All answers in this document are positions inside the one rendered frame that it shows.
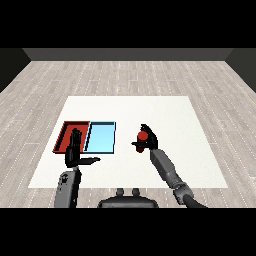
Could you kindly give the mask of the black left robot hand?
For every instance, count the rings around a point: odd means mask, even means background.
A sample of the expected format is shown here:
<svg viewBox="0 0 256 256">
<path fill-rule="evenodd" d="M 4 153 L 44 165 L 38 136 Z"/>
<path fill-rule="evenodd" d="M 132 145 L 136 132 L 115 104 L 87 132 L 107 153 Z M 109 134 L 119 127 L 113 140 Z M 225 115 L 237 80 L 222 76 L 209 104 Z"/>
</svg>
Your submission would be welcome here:
<svg viewBox="0 0 256 256">
<path fill-rule="evenodd" d="M 74 128 L 70 135 L 70 143 L 65 152 L 65 164 L 67 168 L 73 168 L 79 165 L 91 165 L 97 161 L 100 161 L 100 158 L 98 157 L 80 157 L 81 137 L 82 133 Z"/>
</svg>

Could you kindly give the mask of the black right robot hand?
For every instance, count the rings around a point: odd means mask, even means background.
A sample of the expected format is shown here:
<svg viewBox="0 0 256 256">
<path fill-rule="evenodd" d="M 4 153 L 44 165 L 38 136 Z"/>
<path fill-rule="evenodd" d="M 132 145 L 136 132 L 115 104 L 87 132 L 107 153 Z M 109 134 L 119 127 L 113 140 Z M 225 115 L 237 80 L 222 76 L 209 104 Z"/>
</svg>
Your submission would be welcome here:
<svg viewBox="0 0 256 256">
<path fill-rule="evenodd" d="M 142 124 L 140 131 L 145 131 L 148 134 L 148 140 L 146 143 L 140 143 L 138 141 L 132 142 L 135 147 L 141 147 L 143 149 L 148 148 L 150 150 L 158 148 L 158 139 L 155 133 L 147 124 Z"/>
</svg>

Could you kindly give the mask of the small red can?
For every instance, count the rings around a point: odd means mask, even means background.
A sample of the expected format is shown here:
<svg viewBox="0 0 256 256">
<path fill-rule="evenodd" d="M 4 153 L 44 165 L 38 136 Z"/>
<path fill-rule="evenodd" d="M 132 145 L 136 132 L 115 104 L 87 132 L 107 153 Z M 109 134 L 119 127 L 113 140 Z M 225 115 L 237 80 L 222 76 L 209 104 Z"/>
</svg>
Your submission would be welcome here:
<svg viewBox="0 0 256 256">
<path fill-rule="evenodd" d="M 140 131 L 137 135 L 137 141 L 140 143 L 146 143 L 148 140 L 148 134 L 145 131 Z M 136 147 L 136 151 L 138 153 L 142 153 L 144 151 L 141 147 Z"/>
</svg>

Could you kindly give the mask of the red shallow open box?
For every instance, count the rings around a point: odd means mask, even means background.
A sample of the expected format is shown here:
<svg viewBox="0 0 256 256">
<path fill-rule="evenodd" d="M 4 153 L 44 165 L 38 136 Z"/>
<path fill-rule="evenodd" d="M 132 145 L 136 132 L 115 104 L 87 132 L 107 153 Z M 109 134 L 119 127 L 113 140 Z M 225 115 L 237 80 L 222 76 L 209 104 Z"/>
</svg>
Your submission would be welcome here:
<svg viewBox="0 0 256 256">
<path fill-rule="evenodd" d="M 60 130 L 59 136 L 53 148 L 53 153 L 64 154 L 70 144 L 70 137 L 74 128 L 79 130 L 81 135 L 80 153 L 84 153 L 84 144 L 89 130 L 89 121 L 65 121 Z"/>
</svg>

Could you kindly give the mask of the light blue shallow open box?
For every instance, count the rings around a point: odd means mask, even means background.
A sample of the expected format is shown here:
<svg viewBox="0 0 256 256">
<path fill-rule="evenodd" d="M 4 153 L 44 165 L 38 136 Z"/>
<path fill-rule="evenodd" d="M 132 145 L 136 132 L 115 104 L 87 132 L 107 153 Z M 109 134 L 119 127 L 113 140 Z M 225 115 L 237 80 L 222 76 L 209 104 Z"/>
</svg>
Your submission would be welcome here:
<svg viewBox="0 0 256 256">
<path fill-rule="evenodd" d="M 85 154 L 113 154 L 115 131 L 114 121 L 92 121 L 86 135 L 83 152 Z"/>
</svg>

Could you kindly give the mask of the dark grey robot body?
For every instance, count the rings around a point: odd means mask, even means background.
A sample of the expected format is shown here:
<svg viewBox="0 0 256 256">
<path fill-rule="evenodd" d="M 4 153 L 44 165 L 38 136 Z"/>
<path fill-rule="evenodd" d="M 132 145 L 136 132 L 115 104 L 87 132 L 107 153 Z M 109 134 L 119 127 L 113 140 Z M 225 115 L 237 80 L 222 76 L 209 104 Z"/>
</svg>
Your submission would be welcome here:
<svg viewBox="0 0 256 256">
<path fill-rule="evenodd" d="M 142 197 L 138 188 L 132 189 L 131 196 L 125 196 L 124 189 L 118 188 L 116 195 L 101 200 L 98 208 L 158 208 L 158 204 L 153 199 Z"/>
</svg>

